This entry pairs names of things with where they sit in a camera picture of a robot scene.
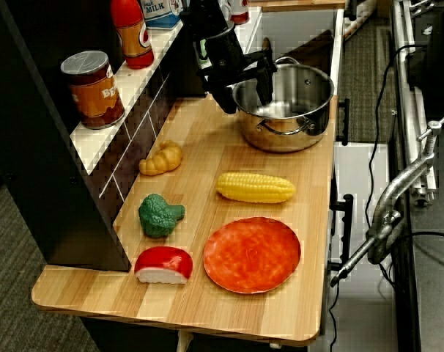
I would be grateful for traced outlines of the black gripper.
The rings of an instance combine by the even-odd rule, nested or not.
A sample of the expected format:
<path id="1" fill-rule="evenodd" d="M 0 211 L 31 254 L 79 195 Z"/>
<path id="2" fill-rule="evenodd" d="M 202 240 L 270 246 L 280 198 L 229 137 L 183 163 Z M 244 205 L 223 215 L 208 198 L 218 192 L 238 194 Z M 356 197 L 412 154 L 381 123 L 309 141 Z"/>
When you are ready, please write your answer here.
<path id="1" fill-rule="evenodd" d="M 227 114 L 234 114 L 237 104 L 228 87 L 243 81 L 256 79 L 256 92 L 263 106 L 273 99 L 273 75 L 277 71 L 270 41 L 263 39 L 262 49 L 244 54 L 234 30 L 219 37 L 208 38 L 205 43 L 206 57 L 210 66 L 201 68 L 197 75 L 203 87 Z"/>

